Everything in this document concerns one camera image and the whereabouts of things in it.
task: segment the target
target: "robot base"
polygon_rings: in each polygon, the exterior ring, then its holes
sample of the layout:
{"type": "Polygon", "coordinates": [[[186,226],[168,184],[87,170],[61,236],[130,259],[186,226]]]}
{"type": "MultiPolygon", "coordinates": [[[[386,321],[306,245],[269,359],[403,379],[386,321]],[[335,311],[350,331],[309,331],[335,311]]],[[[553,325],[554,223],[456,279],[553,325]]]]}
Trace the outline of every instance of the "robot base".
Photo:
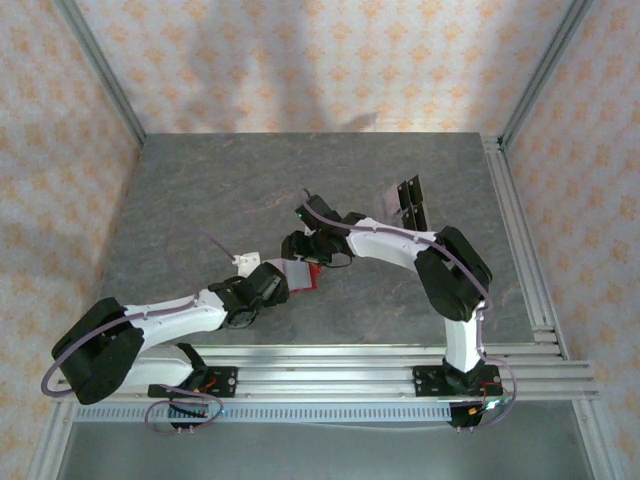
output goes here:
{"type": "Polygon", "coordinates": [[[449,370],[447,365],[413,367],[413,385],[416,397],[456,397],[460,395],[482,397],[485,395],[484,388],[486,388],[487,397],[499,397],[504,393],[500,371],[495,365],[479,363],[469,372],[469,381],[465,382],[464,386],[461,384],[451,385],[447,378],[450,374],[449,370]]]}

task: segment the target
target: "black mounting bracket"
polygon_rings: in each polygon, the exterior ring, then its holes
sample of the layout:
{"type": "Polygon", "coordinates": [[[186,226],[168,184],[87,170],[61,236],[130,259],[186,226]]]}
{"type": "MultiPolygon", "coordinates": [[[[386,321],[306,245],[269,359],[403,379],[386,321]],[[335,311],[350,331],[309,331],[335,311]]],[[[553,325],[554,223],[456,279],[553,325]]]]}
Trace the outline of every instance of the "black mounting bracket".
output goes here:
{"type": "MultiPolygon", "coordinates": [[[[188,391],[206,393],[218,398],[233,398],[236,396],[238,386],[238,367],[211,367],[200,366],[183,382],[179,388],[188,391]]],[[[189,398],[192,395],[166,391],[160,385],[149,385],[147,395],[150,398],[189,398]]]]}
{"type": "Polygon", "coordinates": [[[500,371],[495,365],[482,365],[464,392],[447,381],[444,365],[418,365],[413,367],[413,386],[416,397],[482,397],[485,388],[488,397],[499,397],[504,393],[500,371]]]}
{"type": "Polygon", "coordinates": [[[418,175],[398,185],[398,199],[402,214],[402,226],[407,230],[427,232],[429,225],[422,201],[422,187],[418,175]]]}

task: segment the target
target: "wire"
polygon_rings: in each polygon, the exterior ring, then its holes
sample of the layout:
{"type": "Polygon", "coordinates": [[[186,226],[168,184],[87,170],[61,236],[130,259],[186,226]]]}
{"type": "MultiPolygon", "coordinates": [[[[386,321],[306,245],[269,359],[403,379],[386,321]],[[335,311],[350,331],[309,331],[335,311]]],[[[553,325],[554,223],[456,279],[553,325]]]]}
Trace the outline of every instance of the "wire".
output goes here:
{"type": "Polygon", "coordinates": [[[391,227],[375,227],[374,228],[374,227],[369,227],[369,226],[364,226],[364,225],[349,225],[349,224],[346,224],[346,223],[335,222],[335,221],[333,221],[331,219],[325,218],[322,215],[320,215],[319,213],[317,213],[313,208],[311,208],[311,206],[307,202],[307,200],[310,197],[309,196],[309,192],[305,191],[304,193],[306,194],[306,198],[304,198],[304,197],[302,198],[302,205],[304,206],[304,208],[313,217],[315,217],[317,220],[321,221],[322,223],[325,223],[327,225],[331,225],[331,226],[337,227],[337,228],[343,228],[343,229],[359,231],[359,232],[389,233],[389,234],[392,234],[392,235],[397,235],[397,236],[400,236],[400,237],[403,237],[403,238],[407,238],[407,239],[412,240],[414,242],[423,243],[425,245],[428,245],[431,248],[434,248],[438,252],[442,253],[456,267],[458,267],[460,269],[460,271],[465,275],[465,277],[467,277],[467,279],[469,279],[469,281],[476,288],[478,293],[480,293],[480,295],[482,296],[482,298],[484,300],[482,302],[482,305],[480,306],[480,308],[478,308],[476,310],[476,319],[477,319],[476,351],[478,352],[478,355],[480,355],[480,358],[486,364],[488,364],[488,365],[500,365],[500,366],[503,366],[505,369],[507,369],[507,371],[509,372],[509,375],[511,375],[511,381],[513,382],[513,393],[511,394],[511,399],[507,403],[507,407],[502,411],[502,413],[499,416],[497,416],[496,418],[494,418],[493,420],[491,420],[489,423],[487,423],[485,425],[478,425],[476,427],[468,427],[468,428],[464,428],[464,430],[473,431],[473,430],[476,430],[478,428],[485,428],[485,427],[489,427],[491,425],[495,425],[496,423],[502,421],[509,414],[511,409],[513,408],[513,404],[515,403],[516,397],[518,395],[518,381],[516,379],[516,375],[515,375],[515,372],[513,371],[513,368],[511,368],[511,365],[509,365],[507,362],[505,362],[502,359],[495,358],[495,357],[488,357],[484,353],[484,347],[482,345],[482,326],[483,326],[483,321],[484,321],[484,313],[490,311],[493,308],[494,304],[493,304],[493,300],[491,299],[491,296],[489,295],[489,292],[487,291],[486,288],[484,288],[482,286],[482,284],[475,277],[475,275],[473,275],[473,273],[471,273],[471,271],[464,265],[464,263],[462,263],[462,261],[460,259],[458,259],[451,252],[449,252],[444,246],[440,245],[439,243],[433,242],[431,240],[427,240],[426,238],[417,236],[415,233],[409,233],[408,231],[405,232],[403,230],[395,229],[395,228],[391,228],[391,227]]]}
{"type": "MultiPolygon", "coordinates": [[[[40,390],[42,391],[42,393],[48,397],[53,397],[53,398],[59,398],[59,397],[63,397],[65,395],[69,395],[70,393],[73,393],[73,389],[67,389],[67,390],[51,390],[49,388],[49,382],[51,381],[51,377],[53,377],[53,374],[56,372],[56,370],[58,370],[58,368],[60,368],[60,366],[71,356],[73,355],[80,347],[82,347],[83,345],[85,345],[87,342],[91,341],[92,339],[96,338],[99,335],[102,335],[104,333],[106,333],[108,330],[117,327],[118,325],[122,325],[123,323],[126,322],[130,322],[132,320],[137,320],[140,318],[146,318],[146,317],[154,317],[154,316],[158,316],[158,315],[169,315],[169,314],[173,314],[173,313],[180,313],[183,312],[185,310],[190,309],[191,307],[193,307],[198,299],[198,292],[199,292],[199,288],[198,286],[195,284],[195,282],[189,277],[189,275],[183,270],[181,269],[178,265],[175,264],[175,262],[173,261],[172,256],[169,253],[169,244],[171,242],[171,240],[177,235],[177,234],[184,234],[184,233],[189,233],[189,232],[195,232],[195,233],[199,233],[203,236],[205,236],[207,239],[209,239],[210,241],[212,241],[220,250],[222,250],[225,255],[227,255],[229,258],[231,258],[232,260],[235,260],[235,257],[233,256],[233,254],[224,246],[222,245],[222,243],[220,243],[218,241],[218,239],[213,236],[212,234],[206,232],[205,230],[202,230],[200,228],[195,228],[195,227],[176,227],[174,228],[171,233],[169,233],[169,235],[167,235],[167,238],[165,239],[165,245],[164,245],[164,253],[165,253],[165,259],[167,261],[167,264],[169,265],[169,268],[171,270],[173,270],[173,273],[178,276],[179,278],[181,278],[183,281],[185,281],[187,284],[189,284],[193,290],[196,292],[193,296],[193,298],[186,303],[185,305],[179,306],[179,307],[172,307],[172,308],[164,308],[164,309],[157,309],[157,310],[150,310],[148,312],[140,312],[140,313],[136,313],[133,315],[125,315],[123,317],[117,318],[116,320],[112,320],[110,322],[105,323],[104,325],[96,328],[95,330],[92,330],[90,332],[88,332],[87,334],[83,335],[82,337],[80,337],[77,341],[75,341],[74,343],[72,343],[69,347],[67,347],[65,349],[64,352],[62,352],[62,354],[55,359],[55,361],[53,362],[53,365],[51,365],[51,367],[49,367],[49,369],[45,372],[44,376],[42,377],[42,381],[40,382],[40,390]]],[[[201,398],[206,398],[209,400],[213,400],[215,402],[217,402],[220,405],[220,409],[218,411],[218,413],[216,413],[211,419],[207,420],[206,422],[202,423],[201,425],[199,425],[197,428],[201,428],[204,426],[208,426],[210,425],[219,415],[220,412],[222,411],[222,409],[224,408],[222,401],[218,398],[215,397],[214,395],[209,395],[206,393],[199,393],[199,392],[189,392],[188,390],[182,390],[176,387],[170,387],[168,385],[162,385],[163,388],[165,388],[168,391],[173,391],[173,392],[178,392],[178,393],[183,393],[185,395],[189,395],[192,397],[201,397],[201,398]]],[[[145,425],[147,426],[147,429],[149,428],[149,415],[151,413],[151,411],[159,406],[159,405],[193,405],[193,403],[190,402],[181,402],[181,401],[173,401],[173,400],[161,400],[159,402],[155,402],[154,404],[152,404],[149,409],[147,410],[146,414],[145,414],[145,425]]],[[[167,433],[169,434],[174,434],[174,432],[159,432],[159,431],[155,431],[155,429],[151,429],[152,431],[154,431],[154,433],[158,433],[161,435],[165,435],[167,433]]]]}
{"type": "Polygon", "coordinates": [[[188,233],[197,233],[199,235],[204,236],[211,242],[213,242],[222,252],[229,257],[231,260],[236,259],[236,257],[231,253],[231,251],[226,248],[220,241],[211,233],[197,227],[187,227],[187,226],[179,226],[175,227],[169,235],[164,240],[164,258],[169,265],[169,268],[173,271],[173,273],[179,277],[182,281],[184,281],[187,285],[189,285],[195,292],[199,292],[200,288],[197,283],[189,276],[189,274],[181,267],[179,267],[173,259],[173,256],[169,253],[169,245],[171,241],[174,240],[178,235],[185,235],[188,233]]]}
{"type": "MultiPolygon", "coordinates": [[[[146,316],[147,317],[155,317],[155,316],[158,316],[158,315],[168,315],[168,314],[171,314],[171,313],[179,313],[179,312],[182,312],[182,311],[190,309],[194,305],[195,305],[195,300],[191,300],[188,303],[186,303],[186,304],[184,304],[184,305],[182,305],[180,307],[151,310],[151,311],[146,313],[146,316]]],[[[125,315],[124,317],[120,317],[120,318],[117,318],[117,319],[112,320],[110,322],[107,322],[104,325],[96,328],[95,330],[91,330],[89,333],[83,335],[78,340],[76,340],[74,343],[72,343],[53,362],[53,365],[51,365],[51,367],[49,367],[49,370],[47,370],[46,373],[44,374],[44,376],[42,377],[42,381],[40,382],[40,390],[42,391],[42,393],[45,394],[48,397],[54,397],[54,398],[63,397],[65,395],[68,395],[68,394],[72,393],[73,392],[72,389],[68,389],[68,390],[51,390],[49,388],[49,381],[51,380],[51,377],[53,376],[55,371],[58,370],[58,368],[60,368],[60,366],[71,355],[73,355],[80,347],[82,347],[84,344],[86,344],[90,340],[93,340],[97,336],[102,335],[103,333],[107,332],[108,330],[111,330],[114,327],[117,327],[118,325],[122,325],[123,323],[130,322],[131,320],[137,320],[139,318],[145,318],[145,313],[144,312],[139,312],[139,313],[135,313],[133,315],[125,315]]]]}
{"type": "Polygon", "coordinates": [[[172,412],[181,413],[182,415],[185,415],[187,417],[191,417],[191,418],[207,418],[207,414],[206,413],[191,412],[189,410],[185,410],[184,408],[180,408],[180,407],[177,407],[175,405],[170,405],[169,407],[170,407],[170,410],[172,412]]]}
{"type": "Polygon", "coordinates": [[[503,397],[505,396],[505,392],[506,392],[507,395],[509,394],[509,391],[505,387],[503,387],[500,383],[496,383],[496,382],[486,382],[486,383],[485,382],[481,382],[480,385],[482,385],[482,388],[484,389],[484,394],[482,395],[482,407],[484,407],[487,404],[487,393],[488,393],[488,388],[487,387],[490,386],[490,385],[494,385],[494,386],[497,386],[497,387],[502,387],[502,390],[503,390],[502,396],[503,397]]]}
{"type": "MultiPolygon", "coordinates": [[[[220,400],[218,397],[214,395],[209,395],[208,393],[201,393],[201,392],[190,392],[189,390],[184,390],[182,388],[177,388],[177,387],[170,387],[169,385],[164,385],[164,384],[160,384],[159,386],[161,388],[164,388],[167,392],[182,393],[184,395],[189,395],[191,397],[200,397],[206,400],[212,400],[220,406],[220,408],[218,408],[218,411],[214,415],[212,415],[211,418],[209,418],[206,422],[199,423],[195,427],[191,425],[189,427],[189,433],[194,433],[195,430],[211,426],[213,422],[215,422],[215,420],[220,416],[220,414],[222,414],[224,410],[224,404],[222,403],[222,400],[220,400]]],[[[171,437],[173,435],[180,435],[183,429],[178,428],[176,430],[168,430],[168,431],[158,430],[157,428],[153,427],[153,424],[149,421],[149,417],[151,416],[152,410],[160,405],[169,405],[173,407],[175,407],[176,405],[182,405],[183,407],[192,407],[198,404],[193,402],[183,402],[180,400],[170,399],[170,400],[160,400],[158,402],[155,402],[147,409],[146,413],[144,414],[144,426],[146,427],[146,429],[149,430],[151,433],[160,435],[161,437],[171,437]]]]}

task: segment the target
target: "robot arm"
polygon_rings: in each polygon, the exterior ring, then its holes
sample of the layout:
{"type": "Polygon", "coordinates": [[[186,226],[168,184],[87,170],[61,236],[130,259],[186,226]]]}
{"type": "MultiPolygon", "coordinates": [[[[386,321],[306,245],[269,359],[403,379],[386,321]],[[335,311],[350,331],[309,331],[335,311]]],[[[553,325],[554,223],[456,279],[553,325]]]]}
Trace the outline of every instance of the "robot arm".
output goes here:
{"type": "Polygon", "coordinates": [[[484,302],[460,269],[450,267],[443,254],[417,241],[422,238],[443,245],[487,289],[492,274],[462,233],[453,227],[446,227],[441,232],[410,231],[383,225],[357,213],[349,213],[342,219],[317,195],[309,198],[308,205],[326,219],[355,228],[350,230],[323,223],[310,215],[304,206],[300,207],[296,212],[305,223],[306,232],[294,232],[285,239],[283,258],[327,265],[334,254],[350,258],[371,257],[417,273],[432,306],[444,317],[447,339],[444,365],[448,369],[448,381],[463,393],[473,383],[483,363],[477,351],[477,322],[478,310],[484,302]]]}
{"type": "MultiPolygon", "coordinates": [[[[246,278],[233,277],[178,300],[122,306],[105,298],[62,337],[52,355],[57,360],[78,345],[60,369],[84,405],[123,386],[166,384],[194,391],[206,386],[211,372],[193,348],[178,344],[160,356],[145,351],[191,333],[244,328],[263,307],[284,303],[288,297],[284,275],[264,263],[246,278]],[[117,325],[89,338],[110,322],[117,325]]],[[[153,390],[150,387],[149,395],[157,396],[153,390]]]]}

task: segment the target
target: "small white object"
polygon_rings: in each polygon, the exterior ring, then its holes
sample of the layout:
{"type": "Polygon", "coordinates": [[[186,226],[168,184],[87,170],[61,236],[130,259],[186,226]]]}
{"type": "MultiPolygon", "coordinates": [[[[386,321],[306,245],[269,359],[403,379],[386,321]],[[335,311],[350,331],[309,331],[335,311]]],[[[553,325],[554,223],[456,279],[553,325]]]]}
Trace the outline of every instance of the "small white object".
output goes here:
{"type": "Polygon", "coordinates": [[[247,278],[260,265],[260,254],[258,252],[245,253],[244,255],[234,255],[232,262],[238,267],[238,276],[247,278]]]}
{"type": "Polygon", "coordinates": [[[285,260],[284,258],[274,258],[265,260],[284,273],[287,278],[289,291],[305,290],[313,287],[311,280],[311,270],[309,264],[300,261],[285,260]]]}

